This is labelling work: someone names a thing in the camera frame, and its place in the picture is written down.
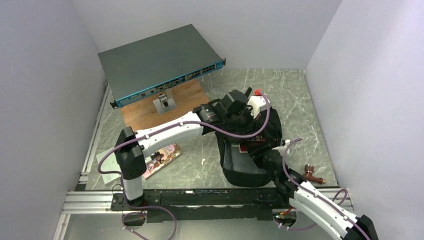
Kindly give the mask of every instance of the purple hose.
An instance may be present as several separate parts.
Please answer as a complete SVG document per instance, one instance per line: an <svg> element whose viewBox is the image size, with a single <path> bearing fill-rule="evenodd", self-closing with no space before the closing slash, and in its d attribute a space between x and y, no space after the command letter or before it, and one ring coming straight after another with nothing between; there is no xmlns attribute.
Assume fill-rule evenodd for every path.
<svg viewBox="0 0 424 240"><path fill-rule="evenodd" d="M225 135L230 136L230 137L233 137L233 138L239 138L239 139L249 139L249 138L252 138L252 137L260 134L265 129L265 127L268 124L268 120L270 119L270 102L268 101L268 98L261 91L259 93L263 97L263 99L265 100L265 103L266 103L266 118L265 118L265 122L263 123L262 127L258 131L256 131L255 133L252 133L252 134L249 134L249 135L237 135L237 134L233 134L231 132L224 131L224 130L222 130L220 128L217 128L216 126L213 126L211 124L208 124L206 122L201 122L201 121L183 121L182 123L183 124L200 124L202 126L209 127L209 128L211 128L211 129L213 129L213 130L215 130L217 132L220 132L222 134L225 134ZM166 126L164 128L161 128L161 129L159 129L157 131L151 132L149 135L150 136L153 136L153 135L159 134L159 133L161 133L163 131L166 131L168 129L171 129L171 128L174 128L174 127L178 127L178 126L180 126L180 123L179 122L178 123L171 124L171 125ZM97 166L97 171L100 174L119 174L119 175L121 175L120 182L121 182L121 185L123 186L124 185L124 179L122 177L122 172L120 172L120 171L102 171L102 169L101 169L102 168L102 164L103 164L103 162L111 154L113 154L117 150L121 149L122 147L125 147L125 146L127 146L129 144L132 144L132 143L135 143L137 141L144 140L144 139L146 139L146 135L141 136L141 137L138 137L138 138L135 138L135 139L132 139L132 140L129 140L129 141L126 141L126 142L123 142L123 143L119 144L118 146L114 147L112 150L110 150L108 153L106 153L105 156L103 156L101 158L101 160L99 161L98 166ZM177 231L177 220L176 220L175 216L172 214L172 212L170 212L168 209L166 209L164 207L161 207L161 206L132 206L132 205L130 205L128 203L127 196L125 195L125 189L122 192L123 192L123 198L124 198L125 204L129 208L131 208L131 209L137 209L137 210L160 209L160 210L163 210L163 211L167 212L172 217L173 223L174 223L173 232L172 232L171 236L168 238L168 240L171 240L175 236L175 233ZM130 212L130 213L125 214L122 217L122 226L123 226L123 229L126 229L126 230L130 231L131 233L137 235L138 237L140 237L140 238L142 238L144 240L148 240L147 238L145 238L144 236L142 236L140 233L138 233L138 232L136 232L136 231L134 231L132 229L129 229L127 226L125 226L124 220L129 215L142 215L142 213L140 213L140 212Z"/></svg>
<svg viewBox="0 0 424 240"><path fill-rule="evenodd" d="M312 192L311 190L309 190L309 189L307 189L307 188L305 188L305 187L303 187L303 186L301 186L299 183L297 183L296 181L294 181L293 180L293 178L289 175L289 173L288 173L288 171L287 171L287 169L286 169L286 155L287 155L287 151L289 150L289 148L293 145L293 144L295 144L295 143L297 143L297 142L299 142L299 141L301 141L302 140L302 138L298 138L298 139L295 139L295 140L292 140L288 145L287 145L287 147L285 148L285 151L284 151L284 154L282 155L282 169L284 170L284 174L286 175L286 177L292 182L292 183L294 183L298 188L301 188L301 189L303 189L303 190L305 190L306 192L308 192L308 193L310 193L311 195L315 195L314 194L314 192ZM342 217L345 217L346 215L342 212L342 211L340 211L337 207L335 207L335 206L333 206L333 204L329 201L329 200L327 200L326 198L324 198L324 197L322 197L322 196L320 196L320 195L318 195L317 196L319 199L321 199L322 201L324 201L326 204L328 204L330 207L332 207L338 214L340 214ZM361 227L359 227L357 224L356 224L356 222L354 222L352 219L350 219L349 217L347 217L347 220L351 223L351 224L353 224L358 230L359 230L359 232L365 237L365 239L366 240L371 240L370 239L370 237L365 233L365 231L361 228Z"/></svg>
<svg viewBox="0 0 424 240"><path fill-rule="evenodd" d="M334 195L334 197L332 198L332 201L334 202L336 199L337 199L337 197L339 196L339 194L341 194L342 192L344 192L344 196L343 196L343 198L341 199L341 201L339 202L339 203L337 203L339 206L340 205L342 205L342 203L346 200L346 198L348 197L348 191L346 190L346 188L342 188L342 189L340 189L335 195ZM280 224L275 220L275 218L273 219L274 220L274 223L276 223L278 226L280 226ZM301 228L292 228L292 227L286 227L286 226L283 226L283 225L281 225L281 227L283 227L283 228L285 228L286 230L289 230L289 231L296 231L296 232L300 232L300 231L305 231L305 230L309 230L309 229L312 229L312 228L314 228L315 226L316 226L317 224L316 223L314 223L314 224L311 224L311 225L309 225L309 226L306 226L306 227L301 227Z"/></svg>

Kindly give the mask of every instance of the purple cable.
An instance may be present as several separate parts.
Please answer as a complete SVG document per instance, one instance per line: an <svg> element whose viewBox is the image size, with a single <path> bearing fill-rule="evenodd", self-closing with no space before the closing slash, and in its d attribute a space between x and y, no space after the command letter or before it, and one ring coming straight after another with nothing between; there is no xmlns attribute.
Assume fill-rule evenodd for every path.
<svg viewBox="0 0 424 240"><path fill-rule="evenodd" d="M341 199L341 201L339 202L339 203L337 203L339 206L340 205L342 205L342 203L346 200L346 198L348 197L348 190L346 190L346 188L342 188L342 189L340 189L335 195L334 195L334 197L332 198L332 201L334 202L336 199L337 199L337 197L339 196L339 194L341 194L342 192L344 192L344 196L343 196L343 198ZM277 224L278 225L278 227L280 227L280 223L278 223L277 221L276 221L276 219L274 218L273 219L274 220L274 223L275 224ZM314 223L314 224L311 224L311 225L309 225L309 226L306 226L306 227L301 227L301 228L292 228L292 227L286 227L286 226L283 226L283 225L281 225L281 227L283 227L283 228L285 228L286 230L288 230L288 231L296 231L296 232L300 232L300 231L305 231L305 230L309 230L309 229L312 229L312 228L314 228L315 226L316 226L317 224L316 223Z"/></svg>
<svg viewBox="0 0 424 240"><path fill-rule="evenodd" d="M227 132L227 131L222 130L222 129L216 127L216 126L213 126L211 124L208 124L206 122L201 122L201 121L183 121L182 123L183 123L183 125L184 124L200 124L202 126L209 127L209 128L211 128L211 129L213 129L213 130L215 130L217 132L220 132L222 134L225 134L225 135L230 136L230 137L233 137L233 138L239 138L239 139L249 139L249 138L252 138L252 137L260 134L265 129L265 127L268 124L268 120L270 119L270 102L268 101L268 98L265 96L265 94L263 94L261 91L259 91L259 94L263 97L263 99L265 100L265 103L266 103L266 118L265 118L265 122L263 123L262 127L258 131L254 132L252 134L248 134L248 135L237 135L237 134L233 134L231 132ZM166 131L168 129L171 129L171 128L174 128L174 127L178 127L178 126L180 126L180 123L179 122L178 123L171 124L169 126L166 126L164 128L161 128L161 129L159 129L157 131L151 132L149 134L149 136L154 136L154 135L159 134L159 133L161 133L163 131ZM121 149L122 147L125 147L125 146L127 146L129 144L132 144L132 143L138 142L140 140L144 140L144 139L146 139L146 135L141 136L141 137L134 138L134 139L129 140L129 141L126 141L126 142L123 142L123 143L119 144L118 146L114 147L112 150L110 150L108 153L106 153L105 156L103 156L101 158L101 160L99 161L98 166L97 166L97 171L100 174L119 174L119 175L121 175L120 182L121 182L121 185L123 186L124 185L124 179L122 177L122 172L120 172L120 171L102 171L102 169L101 169L102 168L102 164L103 164L103 162L111 154L113 154L117 150ZM172 235L168 238L168 240L171 240L175 236L175 233L177 231L177 220L176 220L175 216L172 214L172 212L170 212L168 209L166 209L164 207L161 207L161 206L132 206L132 205L130 205L128 203L127 196L125 195L125 189L122 191L122 193L123 193L123 198L124 198L125 204L128 207L130 207L131 209L137 209L137 210L160 209L160 210L163 210L163 211L167 212L172 217L173 222L174 222L173 232L172 232ZM130 212L128 214L125 214L122 217L123 229L126 229L126 230L130 231L131 233L137 235L138 237L140 237L140 238L142 238L144 240L148 240L147 238L145 238L144 236L142 236L140 233L138 233L138 232L136 232L136 231L134 231L132 229L129 229L127 226L125 226L124 219L127 216L129 216L129 215L142 215L142 213L140 213L140 212Z"/></svg>
<svg viewBox="0 0 424 240"><path fill-rule="evenodd" d="M305 187L303 187L303 186L301 186L299 183L297 183L297 182L295 182L294 180L293 180L293 178L289 175L289 173L288 173L288 171L287 171L287 169L286 169L286 155L287 155L287 151L289 150L289 148L293 145L293 144L295 144L295 143L297 143L297 142L299 142L299 141L301 141L302 140L302 138L298 138L298 139L295 139L295 140L292 140L288 145L287 145L287 147L285 148L285 151L284 151L284 154L282 155L282 169L284 170L284 174L286 175L286 177L288 178L288 180L289 181L291 181L292 183L294 183L298 188L301 188L301 189L303 189L303 190L305 190L306 192L308 192L309 194L311 194L311 195L315 195L314 194L314 192L312 192L311 190L309 190L309 189L307 189L307 188L305 188ZM340 211L337 207L335 207L335 206L333 206L333 204L329 201L329 200L327 200L326 198L324 198L324 197L322 197L322 196L320 196L320 195L318 195L317 196L319 199L321 199L323 202L325 202L326 204L328 204L330 207L332 207L338 214L340 214L342 217L345 217L346 215L342 212L342 211ZM358 224L356 223L356 222L354 222L352 219L350 219L349 217L347 217L347 220L351 223L351 224L353 224L353 226L355 226L357 229L358 229L358 231L365 237L365 239L366 240L371 240L370 239L370 237L365 233L365 231L360 227L360 226L358 226Z"/></svg>

